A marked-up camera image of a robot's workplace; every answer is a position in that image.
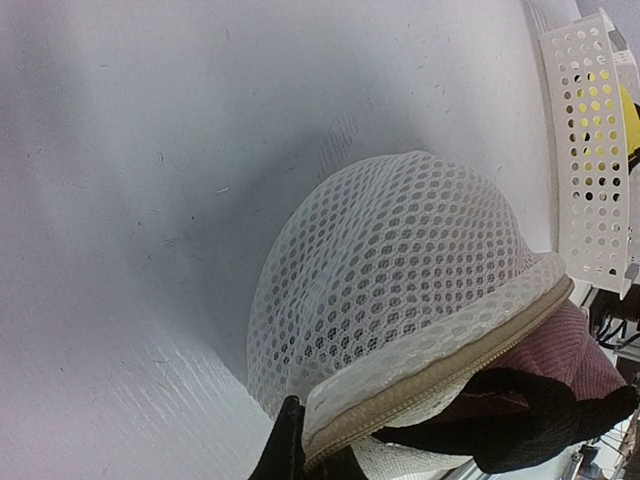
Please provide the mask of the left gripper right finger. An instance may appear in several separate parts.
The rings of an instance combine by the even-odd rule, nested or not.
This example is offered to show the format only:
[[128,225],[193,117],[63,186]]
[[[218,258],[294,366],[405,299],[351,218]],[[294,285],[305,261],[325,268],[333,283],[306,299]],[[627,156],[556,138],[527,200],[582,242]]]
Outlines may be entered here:
[[351,446],[332,454],[314,469],[319,480],[367,480]]

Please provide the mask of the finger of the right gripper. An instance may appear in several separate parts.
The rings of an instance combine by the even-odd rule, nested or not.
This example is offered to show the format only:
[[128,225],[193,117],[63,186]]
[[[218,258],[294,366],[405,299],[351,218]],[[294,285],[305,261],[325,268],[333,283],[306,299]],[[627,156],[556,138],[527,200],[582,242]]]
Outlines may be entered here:
[[602,399],[579,400],[558,380],[502,368],[474,375],[463,393],[515,393],[527,403],[517,412],[492,413],[449,425],[449,452],[473,457],[485,473],[540,465],[570,445],[604,434],[639,404],[635,389],[627,385]]

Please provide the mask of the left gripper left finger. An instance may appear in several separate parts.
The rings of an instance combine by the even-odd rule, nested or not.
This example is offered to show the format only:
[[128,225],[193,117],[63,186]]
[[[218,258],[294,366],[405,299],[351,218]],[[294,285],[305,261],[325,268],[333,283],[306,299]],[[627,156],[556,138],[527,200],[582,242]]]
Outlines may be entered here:
[[301,440],[304,417],[305,408],[299,398],[287,396],[252,472],[252,480],[298,480],[305,477],[305,454]]

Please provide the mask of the white mesh laundry bag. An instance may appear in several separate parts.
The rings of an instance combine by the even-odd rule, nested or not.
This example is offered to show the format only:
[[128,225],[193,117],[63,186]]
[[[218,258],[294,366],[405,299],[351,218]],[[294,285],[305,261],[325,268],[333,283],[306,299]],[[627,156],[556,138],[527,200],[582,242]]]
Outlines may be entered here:
[[372,479],[455,468],[466,455],[374,433],[440,414],[572,289],[561,257],[529,249],[478,173],[422,151],[362,160],[318,185],[275,241],[247,389],[270,417],[300,399],[306,470],[346,448]]

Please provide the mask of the yellow bra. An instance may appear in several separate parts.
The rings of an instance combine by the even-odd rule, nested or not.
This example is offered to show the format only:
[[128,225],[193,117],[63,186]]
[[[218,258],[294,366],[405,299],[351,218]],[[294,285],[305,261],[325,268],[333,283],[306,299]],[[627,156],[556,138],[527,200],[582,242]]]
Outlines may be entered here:
[[639,166],[639,104],[607,69],[572,77],[563,92],[569,155],[585,169],[629,173]]

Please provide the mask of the white plastic basket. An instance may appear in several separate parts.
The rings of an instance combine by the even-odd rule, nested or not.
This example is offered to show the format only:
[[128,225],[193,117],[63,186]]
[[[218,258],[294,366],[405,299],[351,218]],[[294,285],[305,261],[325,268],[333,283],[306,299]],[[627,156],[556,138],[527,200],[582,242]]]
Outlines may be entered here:
[[604,10],[539,37],[557,157],[559,243],[576,281],[626,296],[639,280],[639,72]]

